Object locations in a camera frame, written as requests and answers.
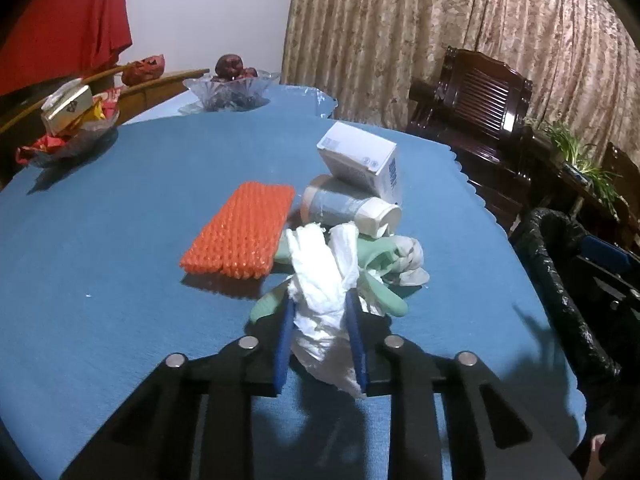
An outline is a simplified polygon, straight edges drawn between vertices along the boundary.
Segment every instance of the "white box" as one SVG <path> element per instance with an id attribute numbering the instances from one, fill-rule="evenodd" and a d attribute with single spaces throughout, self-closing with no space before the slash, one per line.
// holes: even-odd
<path id="1" fill-rule="evenodd" d="M 333 176 L 386 202 L 402 205 L 394 142 L 335 123 L 318 142 L 318 151 Z"/>

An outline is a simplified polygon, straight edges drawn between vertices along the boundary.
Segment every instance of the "patterned curtain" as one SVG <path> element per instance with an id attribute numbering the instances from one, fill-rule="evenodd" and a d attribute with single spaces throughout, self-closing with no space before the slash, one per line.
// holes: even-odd
<path id="1" fill-rule="evenodd" d="M 337 98 L 338 118 L 404 130 L 412 77 L 436 83 L 448 45 L 531 79 L 530 117 L 640 164 L 640 56 L 606 0 L 292 0 L 283 81 Z"/>

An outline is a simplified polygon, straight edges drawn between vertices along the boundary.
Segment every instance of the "curtain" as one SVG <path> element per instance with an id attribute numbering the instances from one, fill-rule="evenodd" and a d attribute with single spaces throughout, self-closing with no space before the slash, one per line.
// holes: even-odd
<path id="1" fill-rule="evenodd" d="M 337 118 L 404 130 L 411 79 L 435 84 L 449 45 L 531 79 L 529 117 L 640 164 L 640 56 L 606 0 L 292 0 L 283 81 L 337 98 Z"/>

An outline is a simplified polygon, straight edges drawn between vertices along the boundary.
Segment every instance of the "orange foam net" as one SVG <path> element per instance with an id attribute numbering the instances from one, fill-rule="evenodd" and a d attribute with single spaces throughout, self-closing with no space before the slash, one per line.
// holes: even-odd
<path id="1" fill-rule="evenodd" d="M 180 266 L 191 274 L 267 275 L 294 194 L 291 186 L 241 184 L 193 241 Z"/>

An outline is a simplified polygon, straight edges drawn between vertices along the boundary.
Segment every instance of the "metal bolt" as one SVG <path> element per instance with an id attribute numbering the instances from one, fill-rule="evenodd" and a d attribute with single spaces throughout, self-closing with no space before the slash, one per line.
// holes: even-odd
<path id="1" fill-rule="evenodd" d="M 258 338 L 252 335 L 246 335 L 240 338 L 240 341 L 238 341 L 240 348 L 244 350 L 253 350 L 255 347 L 258 346 L 258 343 L 259 343 Z"/>
<path id="2" fill-rule="evenodd" d="M 186 359 L 184 355 L 171 354 L 164 360 L 164 364 L 166 364 L 169 368 L 180 368 L 185 361 Z"/>
<path id="3" fill-rule="evenodd" d="M 399 335 L 388 335 L 385 337 L 385 345 L 388 348 L 398 350 L 403 344 L 404 339 L 402 339 Z"/>
<path id="4" fill-rule="evenodd" d="M 473 366 L 478 362 L 478 356 L 473 352 L 460 352 L 458 361 L 460 361 L 465 366 Z"/>

